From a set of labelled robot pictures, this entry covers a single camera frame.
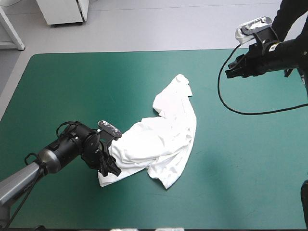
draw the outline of black cable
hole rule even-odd
[[[227,58],[227,60],[224,62],[224,64],[222,65],[221,69],[220,69],[220,72],[219,72],[219,75],[218,75],[218,82],[217,82],[217,91],[218,91],[218,96],[219,96],[219,99],[220,101],[222,102],[222,104],[230,111],[232,112],[235,112],[237,114],[240,114],[240,115],[245,115],[245,116],[256,116],[256,115],[266,115],[266,114],[273,114],[273,113],[278,113],[278,112],[285,112],[285,111],[290,111],[290,110],[294,110],[294,109],[298,109],[298,108],[301,108],[301,107],[306,107],[308,106],[308,103],[305,103],[305,104],[301,104],[301,105],[298,105],[298,106],[294,106],[294,107],[288,107],[288,108],[284,108],[284,109],[279,109],[279,110],[274,110],[274,111],[266,111],[266,112],[256,112],[256,113],[246,113],[246,112],[240,112],[240,111],[237,111],[237,110],[234,110],[232,108],[230,108],[223,100],[222,96],[221,96],[221,93],[220,93],[220,78],[221,78],[221,73],[225,67],[225,65],[227,64],[227,62],[230,60],[230,58],[233,56],[233,54],[235,53],[235,51],[241,46],[238,45],[236,48],[234,48],[234,50],[231,52],[230,56]]]
[[[23,198],[22,202],[19,204],[19,206],[16,208],[13,216],[11,217],[10,221],[6,224],[6,226],[1,230],[1,231],[7,231],[7,229],[9,228],[9,226],[11,225],[11,223],[13,222],[14,218],[16,217],[17,213],[19,212],[19,210],[21,209],[21,207],[24,205],[25,201],[28,199],[28,196],[30,195],[34,185],[37,183],[38,179],[39,179],[39,175],[40,172],[42,170],[42,165],[39,165],[38,168],[38,172],[34,178],[34,180],[32,181],[32,185],[31,187],[27,190],[27,193],[25,195],[25,197]]]

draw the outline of white floor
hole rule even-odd
[[[279,0],[90,0],[84,25],[57,28],[46,24],[35,0],[4,7],[26,49],[0,50],[0,119],[34,54],[234,48],[239,24],[261,16],[273,19],[279,4]],[[306,16],[293,26],[289,39],[301,32]]]

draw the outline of crumpled fabric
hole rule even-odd
[[[188,98],[192,95],[188,79],[177,75],[155,97],[153,109],[159,116],[143,118],[120,139],[112,141],[109,151],[122,172],[118,177],[103,177],[98,172],[100,185],[114,183],[145,168],[166,189],[173,185],[193,148],[197,120]]]

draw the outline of green table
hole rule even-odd
[[[96,171],[77,158],[35,186],[12,227],[304,228],[300,187],[308,178],[308,109],[263,116],[226,110],[216,84],[230,52],[33,56],[0,122],[0,179],[21,169],[26,154],[55,140],[64,121],[95,128],[104,119],[126,131],[156,116],[155,95],[178,73],[191,83],[197,132],[187,166],[169,190],[146,171],[101,188]],[[224,77],[221,90],[228,104],[250,112],[307,100],[297,73]]]

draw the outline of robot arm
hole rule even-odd
[[[67,127],[58,135],[59,128],[64,125]],[[29,188],[47,174],[59,172],[78,155],[90,168],[100,171],[103,176],[108,173],[118,176],[121,173],[108,148],[112,140],[122,137],[122,133],[103,120],[98,122],[98,126],[98,129],[91,129],[80,122],[61,124],[56,132],[58,139],[38,153],[39,162],[32,162],[0,182],[0,227],[8,225],[11,206]]]
[[[263,17],[238,27],[236,34],[241,44],[252,39],[256,39],[257,42],[249,46],[247,54],[238,56],[229,64],[227,78],[259,76],[277,70],[285,70],[287,77],[291,70],[299,68],[304,80],[307,79],[308,44],[295,39],[279,42],[271,24],[270,18]]]

